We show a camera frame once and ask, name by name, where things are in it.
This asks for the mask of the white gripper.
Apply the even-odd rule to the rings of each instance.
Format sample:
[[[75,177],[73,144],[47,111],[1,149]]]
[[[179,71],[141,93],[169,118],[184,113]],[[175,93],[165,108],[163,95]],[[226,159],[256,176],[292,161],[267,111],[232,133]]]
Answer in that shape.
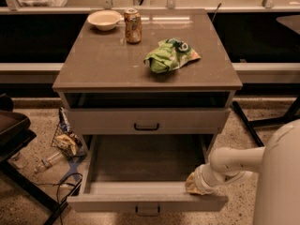
[[[185,182],[186,191],[197,195],[211,194],[217,185],[218,180],[209,163],[199,166]]]

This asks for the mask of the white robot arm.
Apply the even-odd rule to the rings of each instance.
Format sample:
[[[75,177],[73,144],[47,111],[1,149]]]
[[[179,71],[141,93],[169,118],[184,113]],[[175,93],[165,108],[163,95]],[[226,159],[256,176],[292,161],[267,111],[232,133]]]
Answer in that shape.
[[[190,194],[211,194],[257,173],[253,225],[300,225],[300,120],[279,128],[267,145],[221,147],[186,180]]]

